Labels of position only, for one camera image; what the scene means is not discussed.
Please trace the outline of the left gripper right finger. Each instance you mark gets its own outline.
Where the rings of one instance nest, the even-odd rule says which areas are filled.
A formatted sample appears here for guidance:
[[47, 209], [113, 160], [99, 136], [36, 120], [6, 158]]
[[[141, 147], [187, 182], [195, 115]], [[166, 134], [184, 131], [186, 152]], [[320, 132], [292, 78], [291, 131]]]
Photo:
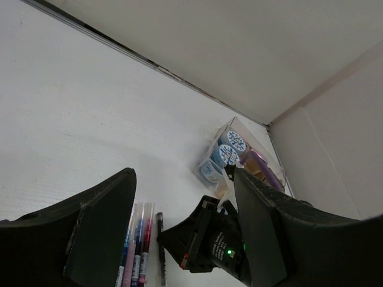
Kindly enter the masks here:
[[382, 216], [334, 215], [234, 172], [254, 286], [381, 286]]

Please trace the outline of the blue gel pen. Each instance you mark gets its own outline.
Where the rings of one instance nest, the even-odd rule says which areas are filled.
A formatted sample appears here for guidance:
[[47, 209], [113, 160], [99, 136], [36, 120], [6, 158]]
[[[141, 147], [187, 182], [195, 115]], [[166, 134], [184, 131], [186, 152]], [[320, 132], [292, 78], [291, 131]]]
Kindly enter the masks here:
[[135, 230], [135, 255], [133, 261], [132, 278], [130, 281], [131, 287], [138, 286], [139, 268], [141, 262], [142, 252], [142, 238], [144, 233], [145, 223], [145, 203], [138, 203], [137, 217], [136, 217], [136, 230]]

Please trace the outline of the blue tape roll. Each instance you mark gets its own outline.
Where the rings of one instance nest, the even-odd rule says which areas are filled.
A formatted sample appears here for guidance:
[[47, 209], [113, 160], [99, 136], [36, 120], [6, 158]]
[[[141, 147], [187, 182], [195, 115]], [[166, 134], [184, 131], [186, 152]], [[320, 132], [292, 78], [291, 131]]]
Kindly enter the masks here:
[[246, 141], [234, 130], [227, 129], [225, 130], [218, 139], [218, 145], [228, 145], [231, 146], [238, 155], [242, 154], [247, 149]]
[[229, 145], [221, 144], [214, 148], [211, 158], [213, 162], [220, 168], [224, 168], [226, 165], [233, 165], [239, 161], [239, 155]]

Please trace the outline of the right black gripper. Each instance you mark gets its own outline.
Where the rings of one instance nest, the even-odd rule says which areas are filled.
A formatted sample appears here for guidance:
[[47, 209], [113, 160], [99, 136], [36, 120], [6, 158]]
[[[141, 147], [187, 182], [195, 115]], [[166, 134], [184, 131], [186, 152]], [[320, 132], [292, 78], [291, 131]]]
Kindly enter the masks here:
[[226, 201], [203, 196], [195, 210], [179, 224], [162, 231], [157, 242], [183, 269], [191, 273], [226, 271], [239, 281], [248, 280], [248, 259], [238, 221], [238, 213]]

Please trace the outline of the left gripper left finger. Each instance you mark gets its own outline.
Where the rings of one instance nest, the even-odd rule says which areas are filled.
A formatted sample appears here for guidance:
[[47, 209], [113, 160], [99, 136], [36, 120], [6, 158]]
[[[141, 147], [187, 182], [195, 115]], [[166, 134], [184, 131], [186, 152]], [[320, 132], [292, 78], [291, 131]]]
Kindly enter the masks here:
[[114, 286], [136, 191], [125, 168], [49, 207], [1, 221], [2, 286]]

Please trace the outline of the black gel pen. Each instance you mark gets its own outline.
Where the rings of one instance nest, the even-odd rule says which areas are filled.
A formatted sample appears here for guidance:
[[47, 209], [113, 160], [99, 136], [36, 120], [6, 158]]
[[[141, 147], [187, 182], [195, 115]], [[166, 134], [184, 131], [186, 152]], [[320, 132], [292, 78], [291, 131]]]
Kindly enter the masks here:
[[[156, 223], [157, 223], [157, 236], [160, 236], [163, 232], [163, 213], [158, 212], [156, 214]], [[162, 287], [167, 286], [166, 281], [166, 257], [164, 247], [157, 242], [158, 252], [159, 252], [159, 263], [160, 263], [160, 284]]]

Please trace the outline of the pink red gel pen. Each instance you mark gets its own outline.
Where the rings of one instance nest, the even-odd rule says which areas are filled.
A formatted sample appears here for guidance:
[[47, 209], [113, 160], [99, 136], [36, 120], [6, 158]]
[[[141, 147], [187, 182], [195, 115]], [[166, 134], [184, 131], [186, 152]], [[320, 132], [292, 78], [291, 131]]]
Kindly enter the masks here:
[[154, 221], [154, 203], [146, 202], [145, 207], [145, 232], [144, 232], [144, 240], [143, 240], [143, 246], [142, 246], [142, 253], [141, 253], [141, 263], [140, 263], [140, 269], [139, 269], [139, 277], [138, 277], [138, 286], [144, 286], [145, 285], [145, 278], [147, 274], [147, 261], [148, 261], [148, 254], [150, 249], [150, 240], [151, 240], [151, 232], [153, 229], [153, 221]]

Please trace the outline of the clear compartment desk organizer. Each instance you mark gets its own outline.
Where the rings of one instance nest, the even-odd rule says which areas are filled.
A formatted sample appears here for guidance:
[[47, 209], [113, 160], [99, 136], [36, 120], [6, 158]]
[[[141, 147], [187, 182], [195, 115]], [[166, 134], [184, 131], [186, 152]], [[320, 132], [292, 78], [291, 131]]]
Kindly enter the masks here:
[[[227, 129], [234, 130], [236, 133], [238, 133], [246, 141], [247, 149], [245, 152], [239, 155], [239, 161], [237, 161], [235, 164], [228, 164], [224, 168], [220, 168], [213, 162], [211, 155], [214, 148], [219, 146], [217, 142], [219, 137]], [[244, 163], [245, 153], [251, 149], [255, 150], [259, 156], [261, 156], [264, 161], [267, 162], [268, 167], [274, 172], [276, 177], [284, 186], [284, 193], [290, 194], [286, 183], [286, 172], [280, 166], [278, 160], [273, 158], [272, 155], [267, 152], [267, 150], [256, 139], [256, 137], [236, 117], [232, 118], [228, 123], [219, 128], [206, 153], [204, 153], [201, 159], [198, 160], [194, 174], [218, 199], [226, 199], [233, 195], [233, 188], [230, 186], [231, 182], [229, 181], [229, 172], [225, 170], [229, 166], [244, 168], [263, 183], [269, 185], [255, 162], [251, 160], [247, 164]]]

